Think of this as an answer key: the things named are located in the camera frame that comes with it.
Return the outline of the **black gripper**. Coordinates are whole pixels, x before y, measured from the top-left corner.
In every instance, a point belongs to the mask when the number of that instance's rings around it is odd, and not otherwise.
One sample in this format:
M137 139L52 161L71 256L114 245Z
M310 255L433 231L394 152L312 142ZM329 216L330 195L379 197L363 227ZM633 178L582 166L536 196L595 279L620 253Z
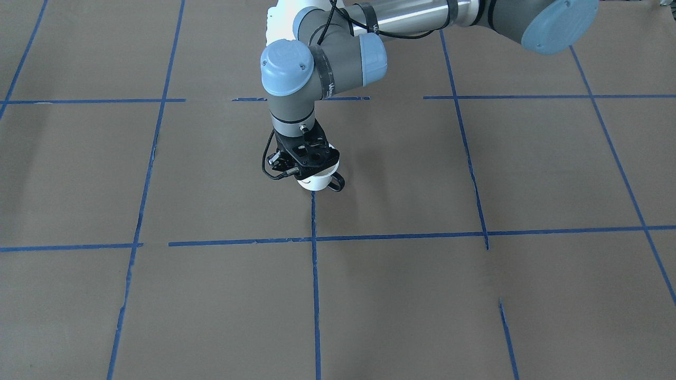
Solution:
M316 175L340 160L340 152L329 145L318 120L298 137L287 137L277 131L274 135L277 142L274 170L290 172L297 180Z

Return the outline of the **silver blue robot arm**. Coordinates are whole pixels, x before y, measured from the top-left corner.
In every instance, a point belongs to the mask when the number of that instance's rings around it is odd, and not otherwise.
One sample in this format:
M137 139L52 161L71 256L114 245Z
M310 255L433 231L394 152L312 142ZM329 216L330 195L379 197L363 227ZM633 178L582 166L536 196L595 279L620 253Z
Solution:
M325 188L340 152L315 116L317 101L366 87L387 72L386 41L418 40L450 26L481 26L541 55L585 34L597 1L278 1L266 15L260 56L277 149L263 173Z

